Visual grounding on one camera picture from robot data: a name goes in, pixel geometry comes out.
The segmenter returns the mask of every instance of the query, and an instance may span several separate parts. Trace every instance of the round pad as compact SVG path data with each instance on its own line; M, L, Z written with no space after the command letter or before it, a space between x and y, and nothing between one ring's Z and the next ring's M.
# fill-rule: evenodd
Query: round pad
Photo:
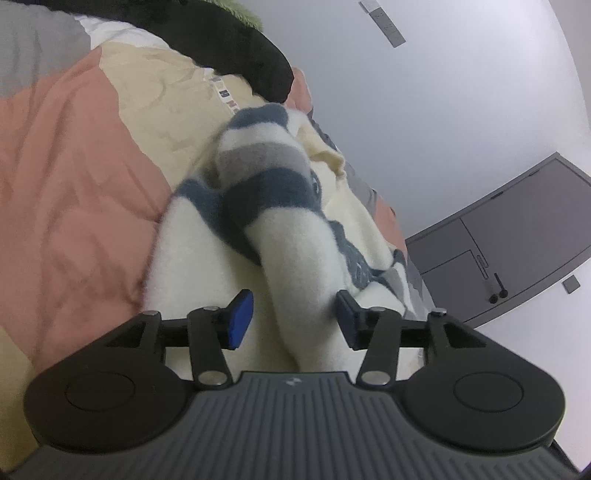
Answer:
M518 452L552 438L564 395L547 373L511 353L455 351L417 371L404 389L417 426L479 453Z
M73 380L67 387L66 398L81 410L104 411L122 406L134 392L133 380L124 375L93 372Z
M158 436L186 401L181 379L136 349L81 351L33 380L25 415L42 443L102 453Z
M461 378L454 387L454 393L466 407L490 413L509 410L523 398L519 382L493 372L480 372Z

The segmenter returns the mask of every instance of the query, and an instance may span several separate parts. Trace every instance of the clothing tag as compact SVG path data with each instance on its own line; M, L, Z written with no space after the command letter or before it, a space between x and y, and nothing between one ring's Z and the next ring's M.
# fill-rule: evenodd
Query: clothing tag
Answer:
M206 68L203 71L203 80L209 80L213 83L220 100L226 104L226 106L234 115L236 115L237 111L240 110L240 107L234 98L232 98L232 94L226 88L226 84L224 83L223 79L219 75L215 75L213 69Z

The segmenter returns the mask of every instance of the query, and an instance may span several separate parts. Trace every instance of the bed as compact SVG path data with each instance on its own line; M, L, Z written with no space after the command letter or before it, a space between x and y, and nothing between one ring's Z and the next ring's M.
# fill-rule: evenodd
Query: bed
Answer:
M311 120L305 77L292 75L285 104ZM22 412L35 373L158 303L146 275L173 192L207 176L239 111L266 103L243 76L196 66L129 23L0 0L0 468L35 448ZM315 122L302 125L303 150L317 166L337 166L343 185L326 215L365 231L352 241L359 250L380 243L406 255L393 209ZM424 319L432 301L403 263ZM266 308L259 316L272 317ZM244 355L258 349L257 332ZM235 371L260 367L244 355ZM296 368L284 358L283 369Z

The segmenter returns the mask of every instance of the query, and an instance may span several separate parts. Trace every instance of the cabinet door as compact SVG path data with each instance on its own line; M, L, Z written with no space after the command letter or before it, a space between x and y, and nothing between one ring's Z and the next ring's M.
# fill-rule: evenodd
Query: cabinet door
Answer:
M464 252L424 273L423 280L433 303L445 307L450 315L462 322L495 307L489 302L495 287L482 277L472 251Z
M461 219L509 300L591 245L591 187L553 160Z
M408 256L413 259L421 275L464 252L471 251L474 258L479 261L482 277L487 278L486 259L483 258L460 219L453 220L427 235L408 242L407 247Z

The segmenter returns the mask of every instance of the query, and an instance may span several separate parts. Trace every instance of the green fabric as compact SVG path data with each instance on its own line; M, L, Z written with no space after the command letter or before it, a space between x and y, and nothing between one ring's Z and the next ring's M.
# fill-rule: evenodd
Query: green fabric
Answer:
M255 14L253 14L248 8L237 3L235 0L205 0L211 4L216 4L222 7L224 10L228 10L234 17L240 20L249 27L256 28L259 32L262 32L262 21Z

